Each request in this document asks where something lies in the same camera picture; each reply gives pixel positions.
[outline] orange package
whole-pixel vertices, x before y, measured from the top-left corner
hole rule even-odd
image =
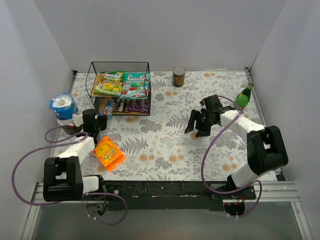
[[[108,136],[101,139],[98,146],[93,150],[93,153],[109,172],[126,159],[122,151]]]

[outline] candy bag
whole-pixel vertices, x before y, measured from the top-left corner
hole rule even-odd
[[[126,72],[122,86],[121,99],[147,99],[150,74]]]
[[[129,112],[138,112],[138,113],[148,114],[149,113],[148,100],[147,99],[131,100]]]
[[[122,84],[125,78],[124,71],[102,71],[97,74],[95,80],[98,81],[94,88],[94,94],[119,97],[122,91]]]
[[[109,119],[114,110],[117,108],[118,104],[119,103],[117,101],[107,100],[104,110],[103,112],[101,112],[101,115],[107,116],[107,118]]]

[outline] floral tablecloth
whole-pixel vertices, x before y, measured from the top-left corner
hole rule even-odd
[[[86,73],[78,73],[71,91],[79,111],[93,108],[86,92]],[[95,75],[88,78],[91,89]],[[200,110],[199,101],[219,94],[235,99],[247,86],[244,71],[191,71],[185,76],[183,87],[172,85],[171,71],[151,73],[150,116],[112,116],[101,137],[108,135],[123,151],[126,160],[108,172],[91,153],[81,164],[83,175],[100,174],[105,180],[200,181],[201,161],[209,143],[222,129],[215,125],[211,136],[195,138],[196,130],[184,134],[192,109]],[[221,99],[223,105],[231,103]],[[245,116],[261,124],[254,98],[244,109]],[[67,135],[60,131],[58,139]],[[54,156],[68,147],[57,147]],[[247,162],[247,149],[243,140],[230,130],[218,139],[209,152],[204,175],[206,180],[225,181]],[[272,171],[261,177],[263,181],[276,181]]]

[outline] can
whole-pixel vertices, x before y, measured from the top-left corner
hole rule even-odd
[[[172,85],[179,88],[185,84],[186,69],[183,66],[176,66],[172,70]]]

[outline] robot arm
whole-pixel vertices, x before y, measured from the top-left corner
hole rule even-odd
[[[198,130],[196,137],[209,136],[211,126],[226,127],[239,113],[231,106],[222,106],[217,95],[204,98],[201,111],[192,110],[185,134]],[[262,175],[288,164],[286,148],[276,126],[257,124],[243,115],[228,128],[247,143],[247,164],[227,178],[227,190],[243,187]]]
[[[57,157],[44,162],[43,198],[46,202],[77,201],[86,193],[97,191],[102,177],[82,176],[81,162],[95,149],[93,137],[70,146]]]
[[[88,109],[72,116],[76,127],[82,126],[88,137],[71,145],[56,157],[44,162],[43,198],[46,202],[78,201],[86,193],[102,189],[103,178],[100,175],[83,176],[81,163],[95,149],[100,140],[100,130],[106,127],[106,120],[99,118],[96,110]]]

